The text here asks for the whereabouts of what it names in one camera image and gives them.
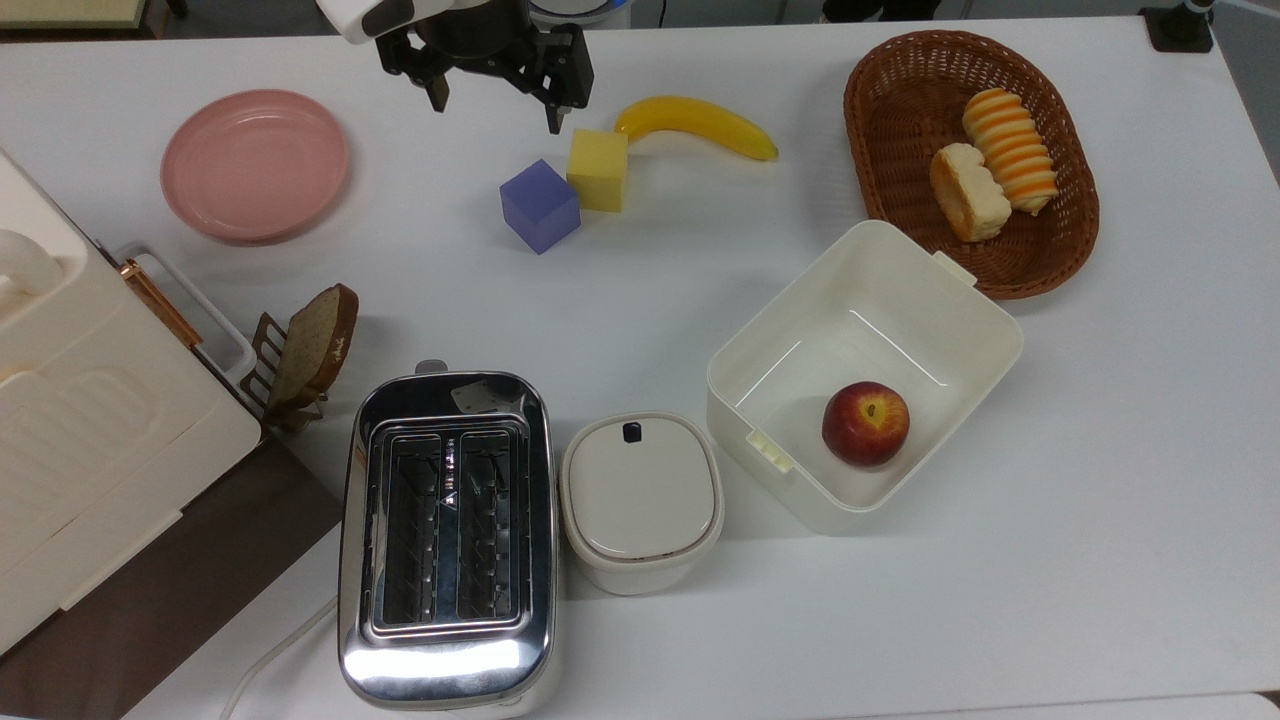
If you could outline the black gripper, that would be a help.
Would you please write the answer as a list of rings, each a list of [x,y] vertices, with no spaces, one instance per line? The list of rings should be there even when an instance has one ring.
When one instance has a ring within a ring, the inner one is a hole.
[[[384,72],[424,90],[434,111],[445,110],[445,76],[453,69],[504,79],[535,97],[552,135],[561,135],[568,109],[584,109],[591,97],[584,29],[572,23],[539,29],[526,1],[480,1],[435,15],[422,15],[411,1],[384,1],[376,28]]]

